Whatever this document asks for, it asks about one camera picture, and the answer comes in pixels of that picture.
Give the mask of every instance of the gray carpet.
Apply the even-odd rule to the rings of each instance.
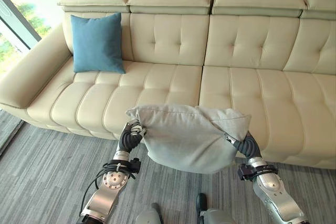
[[[115,148],[116,141],[25,123],[0,159],[0,222],[75,223],[86,186]],[[229,212],[237,224],[271,223],[252,183],[237,177],[238,165],[201,175],[154,163],[142,144],[132,156],[142,161],[141,172],[136,180],[130,179],[109,223],[134,223],[155,201],[162,207],[165,224],[196,223],[195,199],[200,192],[207,194],[210,207]],[[334,170],[277,166],[287,191],[312,224],[336,223]]]
[[[0,155],[10,143],[23,121],[0,109]]]

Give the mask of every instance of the sofa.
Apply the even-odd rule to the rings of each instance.
[[[234,108],[266,161],[336,168],[336,0],[60,0],[62,24],[0,82],[0,107],[117,139],[142,104]],[[121,12],[125,74],[73,72],[70,15]]]

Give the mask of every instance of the foliage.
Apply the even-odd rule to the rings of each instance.
[[[11,1],[41,37],[47,34],[51,27],[46,25],[45,20],[36,14],[34,4],[23,3],[20,0]],[[21,57],[22,53],[0,33],[0,78],[15,65]]]
[[[37,33],[43,37],[51,29],[50,26],[45,25],[45,20],[38,17],[35,13],[35,5],[32,3],[14,3],[16,8],[22,13],[22,15],[28,20],[31,26],[37,31]]]

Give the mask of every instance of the blue pillow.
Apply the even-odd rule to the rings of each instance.
[[[121,59],[121,14],[104,18],[71,15],[73,71],[125,73]]]

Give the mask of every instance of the window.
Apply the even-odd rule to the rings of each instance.
[[[0,0],[0,79],[50,29],[32,0]]]

